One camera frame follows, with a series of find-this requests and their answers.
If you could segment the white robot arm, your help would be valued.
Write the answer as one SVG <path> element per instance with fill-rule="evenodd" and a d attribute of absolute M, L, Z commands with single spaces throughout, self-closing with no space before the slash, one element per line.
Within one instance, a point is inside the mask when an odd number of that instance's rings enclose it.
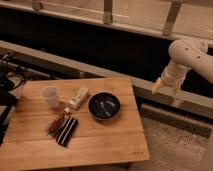
<path fill-rule="evenodd" d="M 208 55 L 208 44 L 199 39 L 179 39 L 173 41 L 168 53 L 170 62 L 152 87 L 155 94 L 161 87 L 171 87 L 176 94 L 181 89 L 186 74 L 196 71 L 213 84 L 213 56 Z M 213 171 L 213 130 L 211 131 L 199 171 Z"/>

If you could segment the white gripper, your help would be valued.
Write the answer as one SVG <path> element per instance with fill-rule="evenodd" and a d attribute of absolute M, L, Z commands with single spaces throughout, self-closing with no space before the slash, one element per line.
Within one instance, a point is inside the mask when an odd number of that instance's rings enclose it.
<path fill-rule="evenodd" d="M 181 102 L 178 97 L 178 92 L 186 78 L 186 74 L 187 68 L 185 66 L 177 64 L 173 60 L 171 60 L 163 70 L 161 78 L 159 77 L 153 84 L 152 94 L 155 94 L 160 89 L 163 83 L 165 86 L 174 88 L 173 102 L 178 104 L 179 102 Z"/>

